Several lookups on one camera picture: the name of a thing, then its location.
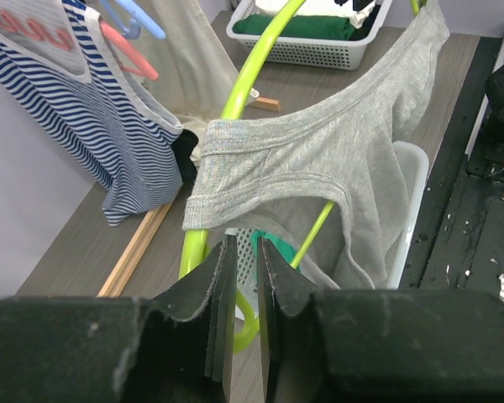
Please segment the green tank top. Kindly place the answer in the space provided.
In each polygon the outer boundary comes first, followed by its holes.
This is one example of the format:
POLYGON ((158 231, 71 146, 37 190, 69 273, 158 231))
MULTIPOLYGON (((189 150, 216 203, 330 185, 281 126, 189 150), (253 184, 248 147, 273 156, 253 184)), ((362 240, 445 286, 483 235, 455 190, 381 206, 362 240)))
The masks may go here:
POLYGON ((293 261, 293 258, 297 254, 297 251, 282 238, 279 238, 272 233, 267 233, 267 232, 260 231, 260 230, 254 230, 251 233, 250 242, 251 242, 251 246, 253 247, 255 257, 257 257, 259 255, 259 252, 258 252, 258 239, 259 238, 265 238, 265 239, 270 240, 288 264, 290 264, 293 261))

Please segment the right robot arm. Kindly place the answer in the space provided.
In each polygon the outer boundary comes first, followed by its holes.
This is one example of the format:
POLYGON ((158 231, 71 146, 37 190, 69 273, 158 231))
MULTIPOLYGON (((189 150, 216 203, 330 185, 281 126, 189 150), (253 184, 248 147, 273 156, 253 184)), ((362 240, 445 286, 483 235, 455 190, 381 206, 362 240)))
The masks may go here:
POLYGON ((485 90, 488 106, 467 171, 484 180, 504 183, 504 65, 489 76, 485 90))

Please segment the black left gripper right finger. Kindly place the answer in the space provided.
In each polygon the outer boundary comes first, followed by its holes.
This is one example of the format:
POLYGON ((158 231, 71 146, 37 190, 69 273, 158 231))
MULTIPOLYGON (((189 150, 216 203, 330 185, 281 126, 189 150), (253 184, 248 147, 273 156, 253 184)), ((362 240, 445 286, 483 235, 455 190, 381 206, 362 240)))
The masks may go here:
POLYGON ((268 402, 504 402, 504 303, 477 290, 333 290, 257 243, 268 402))

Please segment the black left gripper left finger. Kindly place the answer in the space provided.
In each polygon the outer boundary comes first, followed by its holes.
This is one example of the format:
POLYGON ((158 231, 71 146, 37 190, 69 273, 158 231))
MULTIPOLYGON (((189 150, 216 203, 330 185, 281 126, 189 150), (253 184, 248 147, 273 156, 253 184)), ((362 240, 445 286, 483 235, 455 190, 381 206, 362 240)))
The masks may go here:
POLYGON ((0 299, 0 402, 226 402, 237 242, 158 296, 0 299))

